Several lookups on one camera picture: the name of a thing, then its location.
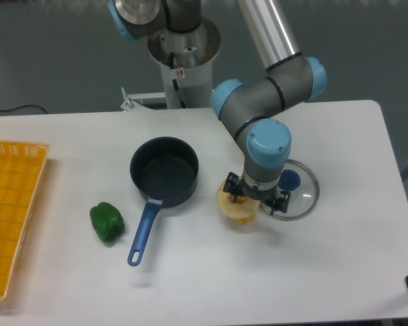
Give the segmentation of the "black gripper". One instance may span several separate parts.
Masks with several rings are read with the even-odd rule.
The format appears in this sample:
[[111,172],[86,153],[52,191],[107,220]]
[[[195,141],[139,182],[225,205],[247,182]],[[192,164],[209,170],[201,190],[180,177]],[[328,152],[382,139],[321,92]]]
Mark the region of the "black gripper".
[[265,206],[269,208],[269,215],[276,212],[287,213],[291,192],[275,190],[278,180],[269,182],[259,182],[248,178],[239,178],[230,172],[224,182],[222,191],[231,196],[234,203],[238,203],[239,197],[248,197],[253,200],[265,201]]

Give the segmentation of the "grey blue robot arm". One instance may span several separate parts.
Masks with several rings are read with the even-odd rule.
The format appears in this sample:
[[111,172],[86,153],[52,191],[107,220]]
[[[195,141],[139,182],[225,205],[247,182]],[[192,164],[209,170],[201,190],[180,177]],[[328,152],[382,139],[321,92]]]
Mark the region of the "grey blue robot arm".
[[252,86],[237,79],[213,85],[221,36],[202,15],[200,1],[109,1],[107,6],[124,39],[148,40],[168,108],[210,106],[243,152],[243,172],[228,175],[226,195],[258,200],[281,220],[309,214],[319,199],[318,180],[290,159],[290,131],[273,117],[322,93],[327,76],[319,60],[300,51],[279,2],[239,2],[267,73]]

